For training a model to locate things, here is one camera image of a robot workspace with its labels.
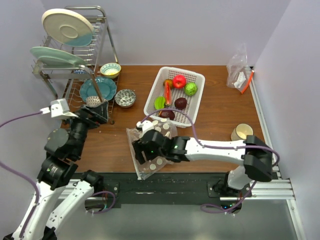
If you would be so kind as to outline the grey leaf patterned bowl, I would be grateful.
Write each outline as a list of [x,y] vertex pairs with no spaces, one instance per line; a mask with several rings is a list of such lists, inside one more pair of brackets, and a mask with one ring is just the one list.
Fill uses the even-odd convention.
[[119,90],[115,95],[115,102],[122,108],[130,108],[136,102],[136,94],[131,89]]

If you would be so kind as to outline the white perforated plastic basket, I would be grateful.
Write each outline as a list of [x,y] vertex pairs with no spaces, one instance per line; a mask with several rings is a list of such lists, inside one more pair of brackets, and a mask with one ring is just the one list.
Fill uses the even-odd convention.
[[158,71],[148,98],[146,100],[143,112],[147,116],[156,110],[155,101],[158,97],[164,95],[163,83],[166,79],[173,79],[177,75],[183,75],[186,78],[187,83],[194,83],[197,86],[197,92],[193,96],[185,94],[182,88],[173,88],[171,90],[172,102],[174,103],[178,98],[185,98],[187,100],[187,106],[183,109],[183,114],[175,112],[175,118],[173,123],[179,128],[187,128],[196,122],[198,110],[200,107],[203,90],[205,87],[205,77],[197,72],[185,70],[176,67],[164,66]]

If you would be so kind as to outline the clear bag with orange zipper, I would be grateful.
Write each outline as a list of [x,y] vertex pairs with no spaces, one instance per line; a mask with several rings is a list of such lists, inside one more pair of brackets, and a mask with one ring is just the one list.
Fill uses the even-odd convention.
[[247,46],[242,43],[226,65],[228,88],[236,89],[243,94],[251,84],[255,71],[248,65]]

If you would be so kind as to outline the teal yellow patterned bowl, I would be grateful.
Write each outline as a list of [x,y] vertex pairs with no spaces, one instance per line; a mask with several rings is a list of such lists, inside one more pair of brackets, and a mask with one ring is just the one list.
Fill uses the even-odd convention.
[[107,78],[115,79],[119,76],[122,67],[118,63],[106,63],[100,67],[100,73]]

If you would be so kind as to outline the dark purple plum near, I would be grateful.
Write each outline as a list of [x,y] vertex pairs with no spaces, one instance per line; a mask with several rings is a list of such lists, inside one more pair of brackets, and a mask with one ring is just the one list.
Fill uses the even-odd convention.
[[172,110],[161,110],[158,116],[160,118],[170,119],[171,121],[175,119],[175,113]]

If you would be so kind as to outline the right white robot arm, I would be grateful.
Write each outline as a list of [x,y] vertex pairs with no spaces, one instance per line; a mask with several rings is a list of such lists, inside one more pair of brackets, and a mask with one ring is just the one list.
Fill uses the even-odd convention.
[[152,129],[130,143],[133,158],[139,163],[164,158],[174,163],[202,160],[236,164],[223,183],[223,192],[235,196],[251,181],[270,182],[273,170],[273,152],[255,135],[245,140],[208,141],[189,136],[169,138]]

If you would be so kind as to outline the blue patterned small dish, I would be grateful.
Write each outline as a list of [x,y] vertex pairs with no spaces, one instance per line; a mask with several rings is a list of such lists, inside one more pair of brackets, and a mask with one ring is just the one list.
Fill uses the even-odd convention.
[[83,69],[77,69],[73,71],[74,74],[94,74],[94,71],[92,69],[89,69],[89,71],[83,70]]

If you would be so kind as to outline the cream and teal large plate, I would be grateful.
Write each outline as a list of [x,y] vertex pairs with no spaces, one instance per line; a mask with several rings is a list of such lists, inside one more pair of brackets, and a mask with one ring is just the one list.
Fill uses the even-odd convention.
[[57,42],[70,47],[91,44],[95,29],[81,14],[63,8],[45,11],[41,22],[46,33]]

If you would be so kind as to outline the clear polka dot zip bag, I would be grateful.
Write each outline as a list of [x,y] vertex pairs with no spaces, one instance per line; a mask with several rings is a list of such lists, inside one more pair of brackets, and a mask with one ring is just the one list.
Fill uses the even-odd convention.
[[140,181],[146,180],[166,165],[174,164],[173,161],[160,156],[156,147],[141,144],[142,137],[147,130],[155,130],[169,139],[178,135],[176,126],[168,118],[153,121],[146,120],[141,128],[126,129],[133,165],[137,179]]

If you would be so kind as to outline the dark purple plum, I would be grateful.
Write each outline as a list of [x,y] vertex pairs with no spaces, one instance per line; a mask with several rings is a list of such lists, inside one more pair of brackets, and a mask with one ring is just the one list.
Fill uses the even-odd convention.
[[184,97],[180,97],[174,101],[174,106],[178,110],[184,110],[187,107],[187,99]]
[[160,118],[170,119],[171,121],[175,119],[175,113],[172,110],[161,110],[158,116]]

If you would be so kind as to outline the brown orange fruit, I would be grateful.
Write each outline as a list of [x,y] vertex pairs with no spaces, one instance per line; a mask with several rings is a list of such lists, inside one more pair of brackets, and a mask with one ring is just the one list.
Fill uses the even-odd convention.
[[173,80],[169,78],[165,79],[163,82],[163,86],[165,87],[166,85],[168,85],[171,89],[174,88]]

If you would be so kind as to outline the green custard apple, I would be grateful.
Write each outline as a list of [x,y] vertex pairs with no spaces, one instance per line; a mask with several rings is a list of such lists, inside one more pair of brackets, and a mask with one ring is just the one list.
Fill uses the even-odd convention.
[[188,82],[184,86],[184,93],[187,96],[194,96],[198,91],[198,86],[194,82]]

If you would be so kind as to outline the metal dish rack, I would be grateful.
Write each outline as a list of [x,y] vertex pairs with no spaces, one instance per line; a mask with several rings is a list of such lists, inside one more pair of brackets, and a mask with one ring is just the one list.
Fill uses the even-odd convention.
[[[46,86],[49,88],[55,100],[60,99],[55,87],[52,85],[52,80],[63,80],[65,81],[65,89],[62,98],[66,99],[68,106],[71,111],[77,111],[82,105],[85,105],[80,96],[80,88],[82,84],[92,79],[97,96],[102,103],[108,102],[108,114],[112,113],[114,106],[113,99],[105,100],[99,90],[96,83],[96,78],[101,76],[105,77],[100,73],[101,66],[105,65],[101,62],[103,46],[105,43],[105,37],[111,37],[111,32],[107,20],[107,15],[102,7],[98,5],[94,6],[66,6],[66,10],[71,10],[84,16],[94,27],[94,34],[90,45],[83,47],[72,47],[62,44],[54,40],[47,34],[43,45],[40,47],[48,47],[57,50],[62,50],[78,56],[85,60],[86,65],[46,65],[36,59],[36,63],[33,67],[32,73],[38,79],[41,79]],[[94,74],[75,74],[74,70],[93,70]]]

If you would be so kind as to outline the brown patterned small bowl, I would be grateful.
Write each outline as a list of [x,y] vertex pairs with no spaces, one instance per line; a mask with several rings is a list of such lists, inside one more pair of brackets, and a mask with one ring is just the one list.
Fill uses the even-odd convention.
[[89,108],[96,108],[102,104],[102,102],[98,96],[88,96],[85,99],[85,102]]

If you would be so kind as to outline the green leafy toy fruit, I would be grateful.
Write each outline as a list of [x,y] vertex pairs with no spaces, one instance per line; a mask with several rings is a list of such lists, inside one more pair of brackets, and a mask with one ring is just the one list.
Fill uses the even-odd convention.
[[154,107],[156,110],[164,109],[166,107],[166,99],[163,96],[159,96],[154,101]]

